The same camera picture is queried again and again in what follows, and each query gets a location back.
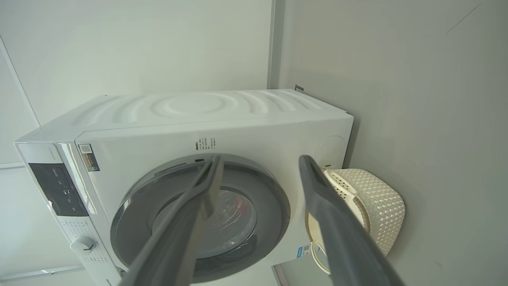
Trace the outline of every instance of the white round knob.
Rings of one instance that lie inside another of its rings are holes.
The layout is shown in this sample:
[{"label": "white round knob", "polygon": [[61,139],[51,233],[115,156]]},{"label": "white round knob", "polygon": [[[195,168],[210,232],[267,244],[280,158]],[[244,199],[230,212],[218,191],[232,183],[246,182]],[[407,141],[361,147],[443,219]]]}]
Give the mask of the white round knob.
[{"label": "white round knob", "polygon": [[77,255],[89,255],[97,243],[86,236],[76,236],[71,242],[71,250]]}]

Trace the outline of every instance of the blue and white sticker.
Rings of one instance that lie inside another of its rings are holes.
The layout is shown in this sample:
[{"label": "blue and white sticker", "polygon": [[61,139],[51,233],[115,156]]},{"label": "blue and white sticker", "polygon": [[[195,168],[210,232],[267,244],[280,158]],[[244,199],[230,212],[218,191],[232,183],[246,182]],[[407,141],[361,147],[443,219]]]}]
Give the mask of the blue and white sticker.
[{"label": "blue and white sticker", "polygon": [[305,246],[302,246],[298,248],[298,253],[296,255],[296,258],[300,258],[304,255],[310,254],[310,244],[307,244]]}]

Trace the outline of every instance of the black sticker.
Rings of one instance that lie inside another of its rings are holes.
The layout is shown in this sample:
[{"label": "black sticker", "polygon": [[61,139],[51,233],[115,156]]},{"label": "black sticker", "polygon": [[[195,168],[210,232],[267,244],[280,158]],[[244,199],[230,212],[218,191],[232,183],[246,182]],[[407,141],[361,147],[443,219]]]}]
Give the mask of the black sticker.
[{"label": "black sticker", "polygon": [[80,144],[78,147],[81,152],[81,157],[83,157],[83,161],[85,162],[86,170],[88,172],[100,171],[101,169],[99,169],[99,165],[93,154],[92,146],[90,144]]}]

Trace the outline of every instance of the door glass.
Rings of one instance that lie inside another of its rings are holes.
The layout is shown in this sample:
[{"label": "door glass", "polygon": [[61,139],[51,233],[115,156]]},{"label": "door glass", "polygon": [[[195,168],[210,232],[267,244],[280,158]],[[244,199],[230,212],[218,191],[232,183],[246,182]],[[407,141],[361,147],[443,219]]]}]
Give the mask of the door glass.
[{"label": "door glass", "polygon": [[[167,205],[155,218],[153,231],[171,212],[177,201]],[[254,231],[256,210],[244,196],[220,190],[215,211],[205,222],[197,258],[208,258],[232,250],[245,242]]]}]

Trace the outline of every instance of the white washing machine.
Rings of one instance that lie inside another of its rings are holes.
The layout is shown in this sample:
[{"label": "white washing machine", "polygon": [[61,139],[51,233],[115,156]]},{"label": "white washing machine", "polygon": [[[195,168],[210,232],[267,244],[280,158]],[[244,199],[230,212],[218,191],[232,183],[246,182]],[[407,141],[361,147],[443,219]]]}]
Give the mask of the white washing machine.
[{"label": "white washing machine", "polygon": [[309,244],[298,158],[341,168],[353,117],[294,90],[100,96],[15,145],[97,285],[115,285],[212,154],[224,175],[193,282]]}]

